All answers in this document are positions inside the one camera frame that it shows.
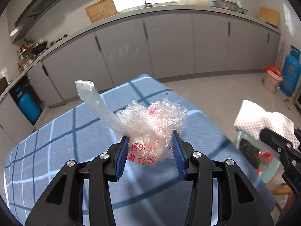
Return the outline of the pink translucent plastic bag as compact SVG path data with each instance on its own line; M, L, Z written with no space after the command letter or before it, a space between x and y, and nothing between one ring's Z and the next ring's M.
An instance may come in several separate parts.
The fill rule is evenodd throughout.
M268 167L274 161L274 159L275 156L270 151L258 151L257 160L259 160L260 164Z

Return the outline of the dark knitted mesh scrubber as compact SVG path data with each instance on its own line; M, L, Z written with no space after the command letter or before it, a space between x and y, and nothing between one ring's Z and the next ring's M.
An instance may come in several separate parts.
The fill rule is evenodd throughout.
M260 162L257 160L258 148L253 146L247 139L242 138L239 143L239 150L253 166L254 169L258 169Z

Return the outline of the white cloth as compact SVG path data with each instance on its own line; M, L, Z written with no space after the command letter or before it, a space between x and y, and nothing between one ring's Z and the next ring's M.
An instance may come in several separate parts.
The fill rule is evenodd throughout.
M265 111L258 104L244 99L234 122L234 128L255 140L264 128L269 128L292 143L298 149L300 142L294 134L294 123L279 112Z

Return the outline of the clear bag red print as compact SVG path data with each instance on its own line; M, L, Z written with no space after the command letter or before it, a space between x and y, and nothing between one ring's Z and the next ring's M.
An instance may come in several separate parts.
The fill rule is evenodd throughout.
M136 100L124 110L113 113L105 105L91 81L75 82L78 95L91 111L119 136L128 136L128 160L153 165L171 158L173 131L182 131L188 118L187 109L168 99L144 107Z

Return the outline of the teal trash bin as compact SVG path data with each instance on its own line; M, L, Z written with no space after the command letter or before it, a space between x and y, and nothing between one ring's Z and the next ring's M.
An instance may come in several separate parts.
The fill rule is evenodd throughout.
M257 150L259 154L255 158L254 152L251 155L248 155L246 151L243 151L244 156L256 169L256 172L261 177L263 183L272 184L276 186L284 186L285 182L282 178L282 173L284 169L280 161L274 156L272 151L269 151L268 148L259 141L256 141L254 138L244 134L241 131L237 131L238 135L235 139L236 147L240 150L241 141L243 143L251 144Z

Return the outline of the grey kitchen cabinets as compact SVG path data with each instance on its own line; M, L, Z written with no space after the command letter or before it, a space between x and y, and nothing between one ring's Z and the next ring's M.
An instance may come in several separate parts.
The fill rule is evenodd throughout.
M281 33L246 15L201 6L123 12L58 42L24 77L47 106L77 98L76 80L108 90L146 73L155 79L263 71L276 62Z

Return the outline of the white bucket red lid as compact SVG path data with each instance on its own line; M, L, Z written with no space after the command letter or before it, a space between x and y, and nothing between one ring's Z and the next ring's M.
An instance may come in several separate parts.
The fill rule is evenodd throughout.
M265 68L265 76L262 80L263 87L270 93L276 93L280 88L283 75L277 67L267 66Z

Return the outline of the blue gas cylinder by rack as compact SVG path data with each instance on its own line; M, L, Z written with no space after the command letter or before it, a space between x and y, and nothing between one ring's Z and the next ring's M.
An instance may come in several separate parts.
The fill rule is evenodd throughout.
M286 96L291 96L296 89L300 77L300 50L291 45L290 54L286 56L282 70L283 80L280 90Z

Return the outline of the blue checked tablecloth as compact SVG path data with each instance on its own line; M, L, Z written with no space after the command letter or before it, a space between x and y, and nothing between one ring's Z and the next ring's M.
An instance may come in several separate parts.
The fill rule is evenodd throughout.
M8 155L1 225L273 225L256 170L199 109L148 75L83 103Z

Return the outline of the blue gas cylinder under counter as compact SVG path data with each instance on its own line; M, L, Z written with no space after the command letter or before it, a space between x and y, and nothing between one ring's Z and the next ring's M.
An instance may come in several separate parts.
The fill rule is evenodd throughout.
M40 114L42 113L41 109L34 102L30 94L28 92L25 92L20 87L16 88L15 95L17 105L20 108L21 112L32 124L34 124L40 117Z

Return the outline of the wooden cutting board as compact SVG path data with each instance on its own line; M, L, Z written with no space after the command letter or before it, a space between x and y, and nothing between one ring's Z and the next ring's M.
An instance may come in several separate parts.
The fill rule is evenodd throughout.
M265 23L273 27L278 27L280 12L270 8L260 7L258 12L258 19L263 20Z
M101 0L86 7L85 11L92 24L102 19L118 14L113 0Z

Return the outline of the spice bottle rack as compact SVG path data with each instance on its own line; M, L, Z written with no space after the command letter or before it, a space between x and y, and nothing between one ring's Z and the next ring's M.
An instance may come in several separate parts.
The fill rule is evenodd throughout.
M17 51L17 55L18 55L17 66L20 73L24 72L24 70L28 68L29 65L34 61L34 56L31 53L34 46L35 43L31 39L31 37L26 35L22 41L19 50Z

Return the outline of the black wok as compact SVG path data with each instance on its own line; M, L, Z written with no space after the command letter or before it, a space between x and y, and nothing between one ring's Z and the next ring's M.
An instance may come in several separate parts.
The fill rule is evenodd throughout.
M44 50L47 47L47 41L43 41L40 43L37 43L32 49L31 49L31 54L33 55L38 55L44 52Z

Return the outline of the blue dish rack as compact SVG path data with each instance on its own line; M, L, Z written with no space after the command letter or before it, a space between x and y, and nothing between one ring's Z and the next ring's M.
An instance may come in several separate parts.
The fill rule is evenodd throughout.
M249 11L241 6L240 0L208 0L210 7L226 9L241 14L248 15Z

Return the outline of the range hood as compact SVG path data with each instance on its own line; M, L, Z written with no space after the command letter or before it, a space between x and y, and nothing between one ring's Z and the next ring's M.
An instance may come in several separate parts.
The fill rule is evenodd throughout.
M11 0L7 6L11 43L23 38L32 26L61 0Z

